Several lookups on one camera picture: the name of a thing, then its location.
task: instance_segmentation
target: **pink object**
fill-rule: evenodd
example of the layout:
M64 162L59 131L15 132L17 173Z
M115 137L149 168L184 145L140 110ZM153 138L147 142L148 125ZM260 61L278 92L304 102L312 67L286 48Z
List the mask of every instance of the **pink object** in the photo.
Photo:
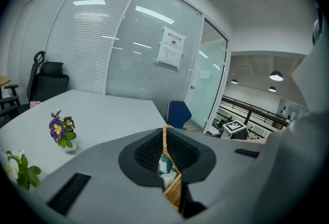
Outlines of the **pink object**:
M39 101L30 101L30 109L32 108L32 107L35 107L36 105L38 105L38 104L40 104L41 102L39 102Z

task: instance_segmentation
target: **woven basket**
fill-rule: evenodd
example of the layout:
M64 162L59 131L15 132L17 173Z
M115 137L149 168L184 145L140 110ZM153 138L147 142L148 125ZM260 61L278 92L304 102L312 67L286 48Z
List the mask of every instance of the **woven basket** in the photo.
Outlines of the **woven basket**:
M166 125L162 128L163 130L163 152L162 154L166 157L168 157L174 165L174 168L177 172L177 176L175 178L175 181L169 185L169 187L164 192L164 195L166 198L171 202L171 204L175 207L176 210L179 209L180 204L180 197L181 197L181 173L178 171L178 168L176 167L174 161L171 159L168 151L167 151L167 128L173 128L171 125Z

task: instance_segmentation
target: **white table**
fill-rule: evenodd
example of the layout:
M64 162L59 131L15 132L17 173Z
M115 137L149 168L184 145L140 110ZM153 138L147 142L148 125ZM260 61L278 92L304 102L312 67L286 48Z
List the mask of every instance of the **white table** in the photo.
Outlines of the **white table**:
M78 150L66 153L50 136L51 113L72 116ZM0 129L0 148L24 150L29 165L41 168L40 179L83 150L137 132L160 128L166 123L152 101L97 95L70 90L19 115Z

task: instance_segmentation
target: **blue chair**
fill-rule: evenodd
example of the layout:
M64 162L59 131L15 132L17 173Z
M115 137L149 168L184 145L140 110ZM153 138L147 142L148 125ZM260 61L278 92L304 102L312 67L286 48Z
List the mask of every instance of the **blue chair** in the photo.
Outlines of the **blue chair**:
M185 102L171 101L168 105L166 123L184 129L184 124L192 117L192 114Z

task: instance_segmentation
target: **window blind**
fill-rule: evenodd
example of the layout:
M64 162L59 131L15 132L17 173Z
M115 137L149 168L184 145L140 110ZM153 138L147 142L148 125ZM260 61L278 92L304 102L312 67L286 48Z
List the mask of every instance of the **window blind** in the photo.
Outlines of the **window blind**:
M11 36L8 53L8 76L11 77L12 84L19 83L19 63L23 36L28 20L37 1L38 0L30 0L23 6Z
M26 89L33 57L38 51L44 51L54 17L64 0L39 0L28 21L20 54L19 85Z
M114 43L106 94L152 100L164 117L170 101L184 100L201 20L180 0L133 0ZM156 63L164 26L186 36L179 69Z
M49 36L46 59L64 63L69 88L103 93L111 41L128 1L65 1Z

